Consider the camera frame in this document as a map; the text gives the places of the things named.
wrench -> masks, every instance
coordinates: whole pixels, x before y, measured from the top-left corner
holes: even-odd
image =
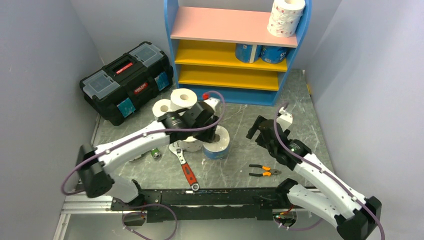
[[[195,177],[195,174],[193,173],[192,169],[190,168],[189,164],[186,162],[183,156],[183,149],[179,146],[177,142],[173,142],[169,145],[169,150],[175,154],[178,157],[179,162],[181,163],[182,171],[184,173],[185,178],[188,181],[188,184],[190,184],[190,187],[193,191],[199,190],[199,184]]]

roll with blue wrapper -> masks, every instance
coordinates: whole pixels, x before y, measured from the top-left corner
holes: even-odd
[[[203,153],[208,159],[224,159],[230,150],[230,135],[223,126],[216,126],[215,139],[212,143],[203,143]]]
[[[237,43],[235,45],[235,57],[246,64],[252,64],[259,59],[262,45],[250,45]]]
[[[287,47],[283,46],[263,46],[260,58],[270,64],[281,63],[287,54]]]

toolbox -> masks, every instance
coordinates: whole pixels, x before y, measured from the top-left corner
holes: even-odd
[[[172,86],[173,67],[165,53],[150,42],[136,48],[82,79],[84,99],[113,125],[140,109]]]

white toilet paper roll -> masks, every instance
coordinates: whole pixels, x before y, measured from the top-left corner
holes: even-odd
[[[274,0],[267,26],[269,33],[283,38],[295,34],[305,5],[305,0]]]
[[[153,111],[154,119],[158,120],[166,112],[171,112],[171,100],[161,99],[154,103],[151,110]]]
[[[191,108],[198,101],[196,93],[187,88],[175,89],[171,93],[171,111]]]
[[[223,159],[230,150],[230,135],[223,126],[217,126],[212,143],[203,143],[203,153],[209,159]]]
[[[203,146],[203,142],[192,136],[189,136],[187,137],[186,140],[181,141],[181,148],[185,151],[192,152],[192,153],[202,149],[202,146]]]

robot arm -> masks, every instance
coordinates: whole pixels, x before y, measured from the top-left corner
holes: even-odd
[[[77,171],[87,197],[96,198],[107,195],[119,198],[129,206],[142,205],[145,198],[139,183],[120,177],[114,174],[114,171],[127,161],[151,149],[169,145],[190,136],[211,143],[215,138],[216,127],[203,131],[190,131],[190,129],[209,126],[216,122],[218,117],[214,113],[219,102],[216,98],[209,98],[197,102],[190,109],[167,112],[145,128],[116,141],[98,145],[96,148],[90,144],[82,145],[79,149],[77,165],[91,156],[105,152],[104,155],[91,160]],[[139,137],[147,132],[154,133]]]
[[[274,121],[271,119],[258,116],[246,137],[252,139],[255,132],[259,130],[260,134],[255,142],[266,148],[277,162],[309,180],[324,196],[313,193],[295,180],[288,178],[276,188],[277,199],[282,204],[297,205],[315,213],[336,227],[345,240],[366,239],[377,224],[358,202],[369,208],[378,219],[380,219],[381,202],[375,197],[365,198],[364,195],[340,180],[303,142],[297,139],[288,139],[290,130],[286,128],[291,122],[287,124],[288,117],[285,115],[285,111],[280,110],[279,113],[277,118],[279,137],[288,150],[301,156],[304,160],[293,156],[280,145],[274,130]],[[348,189],[354,197],[350,197],[339,184]]]

